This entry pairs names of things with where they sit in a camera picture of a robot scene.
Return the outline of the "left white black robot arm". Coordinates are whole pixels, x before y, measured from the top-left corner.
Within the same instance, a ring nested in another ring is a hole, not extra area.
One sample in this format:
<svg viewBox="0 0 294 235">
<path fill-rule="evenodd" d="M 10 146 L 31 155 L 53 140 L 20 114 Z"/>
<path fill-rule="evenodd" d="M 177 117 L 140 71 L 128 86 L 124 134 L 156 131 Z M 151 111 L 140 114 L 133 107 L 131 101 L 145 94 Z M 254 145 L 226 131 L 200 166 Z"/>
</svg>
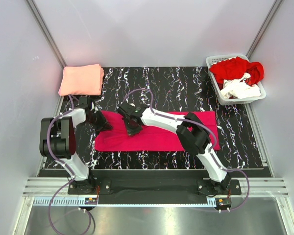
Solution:
<svg viewBox="0 0 294 235">
<path fill-rule="evenodd" d="M 96 107 L 95 101 L 87 96 L 78 99 L 78 105 L 56 117 L 41 120 L 40 154 L 53 159 L 69 174 L 71 194 L 98 193 L 100 186 L 90 168 L 76 151 L 75 128 L 85 123 L 92 124 L 99 132 L 112 130 L 111 124 Z"/>
</svg>

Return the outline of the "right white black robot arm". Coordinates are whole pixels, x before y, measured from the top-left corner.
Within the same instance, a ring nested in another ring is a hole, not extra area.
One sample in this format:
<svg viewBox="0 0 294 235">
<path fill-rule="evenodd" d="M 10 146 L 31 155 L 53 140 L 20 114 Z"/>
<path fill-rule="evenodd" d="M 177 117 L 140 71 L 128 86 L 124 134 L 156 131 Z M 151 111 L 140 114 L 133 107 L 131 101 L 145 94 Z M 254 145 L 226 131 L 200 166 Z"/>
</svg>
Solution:
<svg viewBox="0 0 294 235">
<path fill-rule="evenodd" d="M 214 151 L 217 143 L 214 133 L 195 113 L 175 115 L 153 109 L 151 106 L 134 106 L 126 101 L 118 108 L 130 136 L 142 131 L 143 126 L 157 127 L 177 135 L 183 149 L 196 156 L 204 165 L 214 194 L 224 194 L 230 189 L 231 176 Z"/>
</svg>

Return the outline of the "magenta pink t shirt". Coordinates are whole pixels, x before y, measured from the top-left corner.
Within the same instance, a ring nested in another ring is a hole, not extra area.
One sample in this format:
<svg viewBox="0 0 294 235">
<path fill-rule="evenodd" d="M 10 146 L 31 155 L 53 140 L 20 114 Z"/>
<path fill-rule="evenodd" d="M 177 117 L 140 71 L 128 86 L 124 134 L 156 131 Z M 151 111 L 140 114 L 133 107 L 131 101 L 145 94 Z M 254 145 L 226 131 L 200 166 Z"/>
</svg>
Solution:
<svg viewBox="0 0 294 235">
<path fill-rule="evenodd" d="M 101 131 L 95 139 L 95 150 L 101 152 L 118 151 L 183 151 L 176 134 L 157 127 L 143 126 L 143 130 L 129 136 L 123 116 L 110 111 L 102 111 L 112 130 Z"/>
</svg>

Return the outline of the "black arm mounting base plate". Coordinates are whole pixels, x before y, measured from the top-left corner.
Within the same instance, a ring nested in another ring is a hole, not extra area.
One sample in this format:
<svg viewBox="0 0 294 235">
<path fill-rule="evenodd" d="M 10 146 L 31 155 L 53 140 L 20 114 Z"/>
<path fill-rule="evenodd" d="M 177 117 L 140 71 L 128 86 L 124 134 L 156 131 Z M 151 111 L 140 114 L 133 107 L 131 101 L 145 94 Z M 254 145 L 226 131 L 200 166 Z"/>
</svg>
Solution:
<svg viewBox="0 0 294 235">
<path fill-rule="evenodd" d="M 189 178 L 158 178 L 158 179 L 94 179 L 90 185 L 71 183 L 69 194 L 95 194 L 110 195 L 123 192 L 189 192 L 201 195 L 241 195 L 242 190 L 238 180 L 231 180 L 227 190 L 217 191 L 209 179 Z"/>
</svg>

